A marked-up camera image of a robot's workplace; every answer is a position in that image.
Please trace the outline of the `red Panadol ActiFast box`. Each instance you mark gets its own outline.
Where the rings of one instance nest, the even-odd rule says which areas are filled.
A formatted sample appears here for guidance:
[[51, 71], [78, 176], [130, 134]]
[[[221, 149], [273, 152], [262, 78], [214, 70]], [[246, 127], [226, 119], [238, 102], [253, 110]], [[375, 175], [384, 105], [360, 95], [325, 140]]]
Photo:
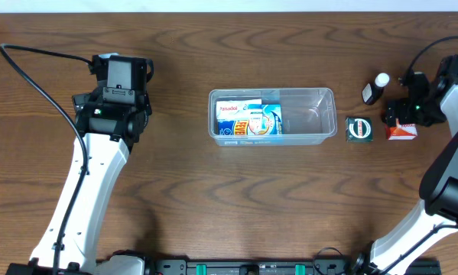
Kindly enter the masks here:
[[385, 132], [389, 141], [409, 141], [417, 137], [415, 124], [402, 125], [397, 118], [392, 126], [385, 126]]

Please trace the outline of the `dark syrup bottle white cap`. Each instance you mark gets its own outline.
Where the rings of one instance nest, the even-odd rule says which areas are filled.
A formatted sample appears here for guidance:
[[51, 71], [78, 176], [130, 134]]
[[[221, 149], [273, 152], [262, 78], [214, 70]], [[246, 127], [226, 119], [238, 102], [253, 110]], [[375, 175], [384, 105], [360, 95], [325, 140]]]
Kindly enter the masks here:
[[362, 91], [362, 100], [366, 105], [373, 105], [382, 96], [390, 81], [387, 73], [379, 73], [373, 82], [368, 83]]

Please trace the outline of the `green Zam-Buk box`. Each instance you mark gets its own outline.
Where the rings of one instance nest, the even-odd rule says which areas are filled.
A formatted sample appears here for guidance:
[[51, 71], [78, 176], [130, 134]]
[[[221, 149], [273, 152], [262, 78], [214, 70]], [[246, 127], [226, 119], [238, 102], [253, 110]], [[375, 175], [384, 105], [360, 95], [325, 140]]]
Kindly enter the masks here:
[[348, 117], [346, 119], [346, 141], [353, 143], [369, 143], [373, 141], [371, 119]]

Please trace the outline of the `blue Kool Fever box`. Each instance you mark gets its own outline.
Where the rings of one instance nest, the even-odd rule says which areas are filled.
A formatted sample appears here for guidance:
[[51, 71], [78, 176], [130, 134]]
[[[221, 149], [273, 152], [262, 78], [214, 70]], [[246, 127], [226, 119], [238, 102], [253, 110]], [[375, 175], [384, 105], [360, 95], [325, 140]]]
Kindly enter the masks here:
[[261, 111], [249, 118], [217, 120], [220, 135], [254, 136], [283, 134], [280, 105], [261, 105]]

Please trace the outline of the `white blue Panadol box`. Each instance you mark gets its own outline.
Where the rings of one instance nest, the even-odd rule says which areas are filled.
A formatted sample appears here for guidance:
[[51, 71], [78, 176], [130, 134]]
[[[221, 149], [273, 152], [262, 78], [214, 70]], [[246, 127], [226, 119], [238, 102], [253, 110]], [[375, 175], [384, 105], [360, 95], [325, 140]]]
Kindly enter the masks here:
[[261, 111], [261, 103], [261, 99], [218, 101], [216, 103], [216, 119], [218, 121], [233, 121], [249, 118]]

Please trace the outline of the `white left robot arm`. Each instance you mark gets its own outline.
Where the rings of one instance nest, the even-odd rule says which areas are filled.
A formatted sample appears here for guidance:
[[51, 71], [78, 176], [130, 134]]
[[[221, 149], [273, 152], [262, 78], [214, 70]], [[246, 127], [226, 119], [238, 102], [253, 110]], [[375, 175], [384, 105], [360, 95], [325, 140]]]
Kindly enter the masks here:
[[82, 149], [74, 144], [73, 162], [53, 218], [27, 264], [10, 264], [6, 275], [52, 274], [55, 247], [60, 248], [59, 274], [141, 274], [150, 273], [149, 259], [132, 251], [123, 251], [98, 264], [96, 249], [102, 221], [115, 181], [128, 159], [123, 141], [112, 141], [104, 134], [87, 134], [85, 141], [88, 167], [79, 189], [64, 233], [60, 235], [61, 218], [67, 210], [67, 199], [73, 197], [74, 183], [80, 178]]

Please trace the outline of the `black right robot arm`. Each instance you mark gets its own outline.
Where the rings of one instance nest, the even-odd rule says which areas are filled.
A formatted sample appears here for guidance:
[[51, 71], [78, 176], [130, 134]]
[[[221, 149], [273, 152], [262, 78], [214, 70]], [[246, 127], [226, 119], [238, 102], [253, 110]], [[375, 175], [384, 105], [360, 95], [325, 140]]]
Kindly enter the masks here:
[[386, 125], [446, 122], [452, 138], [424, 174], [416, 206], [358, 256], [351, 274], [439, 274], [437, 260], [420, 256], [458, 232], [458, 55], [441, 60], [434, 81], [408, 70], [402, 84], [408, 97], [388, 102]]

